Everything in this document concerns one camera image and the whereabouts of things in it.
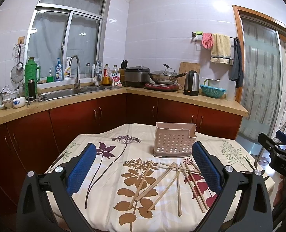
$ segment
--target red wooden cabinet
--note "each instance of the red wooden cabinet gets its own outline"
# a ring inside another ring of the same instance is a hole
[[[17,204],[26,174],[12,146],[6,125],[0,125],[0,189],[4,192],[0,196],[7,195]]]
[[[96,133],[97,100],[83,101],[54,108],[50,110],[50,115],[60,152],[77,135]]]
[[[157,122],[196,123],[199,106],[167,99],[158,100]]]
[[[10,121],[6,126],[25,169],[45,173],[59,154],[49,111]]]
[[[126,123],[126,94],[97,99],[96,133],[110,131]]]
[[[197,117],[197,132],[213,137],[235,139],[242,116],[200,107]]]
[[[158,98],[127,94],[127,123],[156,125]]]

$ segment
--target metal screw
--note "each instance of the metal screw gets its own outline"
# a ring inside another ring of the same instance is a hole
[[[232,166],[226,166],[225,169],[229,173],[233,171],[233,167]]]
[[[60,173],[60,172],[62,172],[62,170],[63,170],[63,167],[56,167],[55,168],[56,173]]]
[[[254,171],[254,173],[255,173],[255,175],[258,175],[258,176],[261,175],[261,172],[260,172],[258,169],[256,169],[256,170]]]
[[[28,177],[34,176],[34,171],[29,171],[29,172],[27,173],[27,176],[28,176]]]

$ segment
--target black thermos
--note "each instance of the black thermos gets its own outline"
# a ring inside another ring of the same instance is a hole
[[[32,102],[36,98],[36,87],[34,84],[34,79],[28,80],[28,94],[29,94],[29,101]]]

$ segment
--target hand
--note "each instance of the hand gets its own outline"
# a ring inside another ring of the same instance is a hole
[[[274,202],[273,202],[273,206],[275,207],[282,199],[282,192],[283,192],[283,185],[284,185],[284,179],[285,177],[283,175],[280,176],[280,178],[282,179],[282,181],[279,183],[278,185],[278,189],[277,189],[277,194],[275,196]]]

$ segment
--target stainless steel sink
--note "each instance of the stainless steel sink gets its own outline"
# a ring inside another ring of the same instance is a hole
[[[87,87],[82,87],[80,89],[65,89],[65,90],[58,90],[58,91],[52,91],[52,92],[47,92],[43,93],[42,96],[44,98],[44,101],[50,101],[54,99],[60,99],[60,98],[66,98],[74,95],[79,95],[79,94],[85,94],[85,93],[91,93],[91,92],[96,92],[96,91],[102,91],[102,90],[112,90],[112,89],[117,89],[115,87],[110,87],[110,86],[87,86]]]

